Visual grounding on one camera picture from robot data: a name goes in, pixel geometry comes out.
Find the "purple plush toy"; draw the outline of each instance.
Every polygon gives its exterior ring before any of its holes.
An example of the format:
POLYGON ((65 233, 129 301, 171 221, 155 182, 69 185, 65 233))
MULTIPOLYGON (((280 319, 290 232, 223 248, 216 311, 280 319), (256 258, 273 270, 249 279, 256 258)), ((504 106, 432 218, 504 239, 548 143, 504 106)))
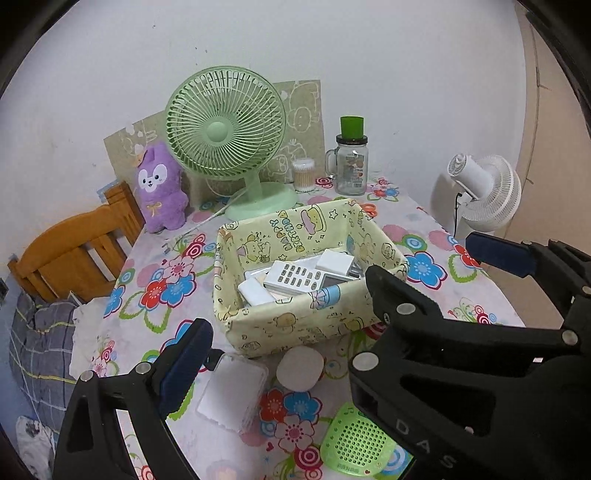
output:
POLYGON ((140 209, 149 233, 163 228, 176 230, 184 225, 189 198, 181 190, 181 172, 181 166, 164 143, 146 149, 138 166, 138 186, 140 209))

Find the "white wall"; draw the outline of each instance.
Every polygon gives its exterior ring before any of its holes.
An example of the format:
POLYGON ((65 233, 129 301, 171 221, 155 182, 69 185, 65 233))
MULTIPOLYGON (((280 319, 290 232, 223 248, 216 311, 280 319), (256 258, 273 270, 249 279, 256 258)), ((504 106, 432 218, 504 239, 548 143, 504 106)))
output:
POLYGON ((448 228, 437 184, 465 151, 517 162, 525 61, 510 0, 81 0, 0 100, 0 275, 11 253, 99 203, 103 138, 162 110, 196 70, 320 78, 324 134, 363 115, 379 164, 448 228))

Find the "checkered fabric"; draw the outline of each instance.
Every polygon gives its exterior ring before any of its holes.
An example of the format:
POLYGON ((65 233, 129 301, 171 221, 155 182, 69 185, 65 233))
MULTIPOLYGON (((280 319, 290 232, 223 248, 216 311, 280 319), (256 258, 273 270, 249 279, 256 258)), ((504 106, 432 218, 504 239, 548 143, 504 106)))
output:
POLYGON ((76 383, 68 373, 75 308, 69 301, 35 303, 22 293, 10 332, 12 374, 33 403, 39 420, 56 433, 76 383))

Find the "fan base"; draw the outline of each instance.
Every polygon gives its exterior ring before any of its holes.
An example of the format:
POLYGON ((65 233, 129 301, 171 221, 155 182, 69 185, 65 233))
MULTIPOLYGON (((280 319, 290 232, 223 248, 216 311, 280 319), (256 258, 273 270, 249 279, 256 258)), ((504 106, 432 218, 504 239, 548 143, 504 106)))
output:
MULTIPOLYGON (((297 194, 293 187, 276 181, 266 181, 261 183, 262 197, 259 200, 251 200, 248 193, 232 201, 226 210, 226 216, 230 220, 245 220, 254 218, 267 213, 278 212, 293 208, 297 202, 297 194)), ((236 198, 244 189, 236 192, 233 198, 236 198)))

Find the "round white container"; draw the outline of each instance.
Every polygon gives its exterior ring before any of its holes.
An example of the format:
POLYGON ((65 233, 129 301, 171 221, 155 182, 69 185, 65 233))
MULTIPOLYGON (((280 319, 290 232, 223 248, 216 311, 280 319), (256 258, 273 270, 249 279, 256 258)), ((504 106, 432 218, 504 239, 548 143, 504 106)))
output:
POLYGON ((292 162, 294 188, 298 192, 310 192, 316 184, 316 163, 312 158, 300 158, 292 162))

